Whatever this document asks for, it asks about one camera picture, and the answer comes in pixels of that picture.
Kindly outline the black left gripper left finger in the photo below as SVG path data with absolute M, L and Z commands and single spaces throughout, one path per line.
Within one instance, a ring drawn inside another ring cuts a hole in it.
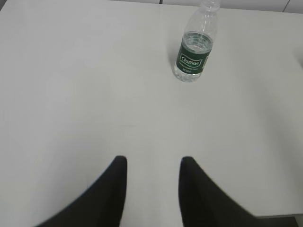
M 118 227 L 127 186 L 127 159 L 116 156 L 104 173 L 69 206 L 40 227 Z

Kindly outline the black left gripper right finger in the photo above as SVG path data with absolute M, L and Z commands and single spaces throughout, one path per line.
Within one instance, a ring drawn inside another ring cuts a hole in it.
M 180 162 L 178 200 L 185 227 L 280 227 L 281 220 L 257 218 L 231 199 L 193 157 Z

